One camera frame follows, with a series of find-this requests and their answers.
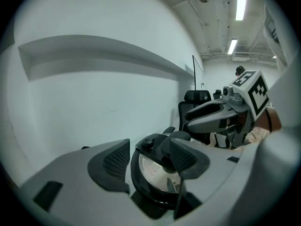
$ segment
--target person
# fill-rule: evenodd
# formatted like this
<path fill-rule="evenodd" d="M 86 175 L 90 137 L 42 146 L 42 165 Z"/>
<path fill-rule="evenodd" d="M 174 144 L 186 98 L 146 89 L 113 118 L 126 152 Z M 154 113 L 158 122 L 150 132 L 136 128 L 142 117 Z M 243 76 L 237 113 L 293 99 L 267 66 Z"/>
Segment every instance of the person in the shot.
<path fill-rule="evenodd" d="M 240 76 L 246 69 L 243 66 L 236 68 L 235 75 Z M 238 122 L 244 124 L 246 120 L 245 114 L 238 116 Z M 270 132 L 281 129 L 281 122 L 277 115 L 276 110 L 273 107 L 267 106 L 266 111 L 263 112 L 260 117 L 256 120 L 254 127 L 260 127 Z"/>

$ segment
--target ceiling light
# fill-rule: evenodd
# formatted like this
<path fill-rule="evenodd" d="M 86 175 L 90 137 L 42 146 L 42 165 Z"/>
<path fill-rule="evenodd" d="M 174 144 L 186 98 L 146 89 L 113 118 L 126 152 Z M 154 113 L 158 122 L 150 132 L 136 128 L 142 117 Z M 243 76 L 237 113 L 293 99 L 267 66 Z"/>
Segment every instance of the ceiling light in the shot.
<path fill-rule="evenodd" d="M 236 4 L 236 19 L 243 20 L 246 8 L 246 0 L 237 0 Z"/>
<path fill-rule="evenodd" d="M 233 53 L 233 50 L 236 46 L 236 43 L 237 43 L 237 40 L 232 40 L 231 41 L 231 45 L 230 45 L 230 48 L 229 48 L 229 51 L 228 51 L 228 55 L 231 55 Z"/>

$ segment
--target chair backrest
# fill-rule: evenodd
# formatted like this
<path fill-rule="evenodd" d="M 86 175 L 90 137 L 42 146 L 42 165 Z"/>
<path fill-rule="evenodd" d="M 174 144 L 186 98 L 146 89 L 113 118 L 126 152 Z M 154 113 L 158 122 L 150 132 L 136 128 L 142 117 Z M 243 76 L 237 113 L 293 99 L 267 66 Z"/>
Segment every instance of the chair backrest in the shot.
<path fill-rule="evenodd" d="M 217 99 L 219 99 L 219 98 L 221 97 L 221 95 L 222 95 L 221 90 L 220 90 L 220 89 L 217 89 L 217 90 L 215 91 L 215 93 L 213 94 L 213 99 L 217 100 Z"/>
<path fill-rule="evenodd" d="M 184 130 L 190 134 L 190 132 L 185 130 L 184 128 L 186 122 L 188 122 L 188 120 L 185 119 L 186 113 L 196 106 L 211 101 L 211 96 L 208 90 L 188 90 L 185 94 L 184 100 L 185 101 L 180 102 L 178 106 L 180 116 L 179 130 Z M 207 143 L 208 138 L 210 137 L 210 133 L 197 133 L 191 136 L 195 139 L 200 140 L 201 142 Z"/>
<path fill-rule="evenodd" d="M 202 105 L 207 101 L 211 101 L 211 95 L 208 90 L 188 90 L 184 96 L 186 102 Z"/>
<path fill-rule="evenodd" d="M 187 122 L 185 115 L 188 111 L 192 110 L 197 105 L 191 104 L 190 102 L 182 101 L 179 103 L 179 116 L 180 116 L 180 126 L 179 130 L 183 130 L 184 124 Z"/>

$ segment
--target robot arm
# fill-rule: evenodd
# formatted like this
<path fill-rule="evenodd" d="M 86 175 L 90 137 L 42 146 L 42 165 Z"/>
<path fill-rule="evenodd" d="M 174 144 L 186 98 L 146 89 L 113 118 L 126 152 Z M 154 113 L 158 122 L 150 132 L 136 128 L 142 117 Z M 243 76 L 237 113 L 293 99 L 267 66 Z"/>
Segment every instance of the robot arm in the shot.
<path fill-rule="evenodd" d="M 223 88 L 222 99 L 209 101 L 187 112 L 188 132 L 226 131 L 234 147 L 243 145 L 247 133 L 269 103 L 266 92 L 261 71 L 245 71 Z M 244 125 L 237 123 L 238 115 L 242 113 L 246 115 Z"/>

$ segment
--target wall shelf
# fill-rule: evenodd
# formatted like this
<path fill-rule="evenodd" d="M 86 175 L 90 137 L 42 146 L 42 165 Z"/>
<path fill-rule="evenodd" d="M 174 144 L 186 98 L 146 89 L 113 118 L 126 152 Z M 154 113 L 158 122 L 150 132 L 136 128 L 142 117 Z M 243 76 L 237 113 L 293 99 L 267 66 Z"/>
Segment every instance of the wall shelf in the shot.
<path fill-rule="evenodd" d="M 89 35 L 62 35 L 34 40 L 18 47 L 25 73 L 30 81 L 55 74 L 80 71 L 99 71 L 101 67 L 58 66 L 49 62 L 69 59 L 108 59 L 156 68 L 168 73 L 193 76 L 170 61 L 138 46 L 105 37 Z"/>

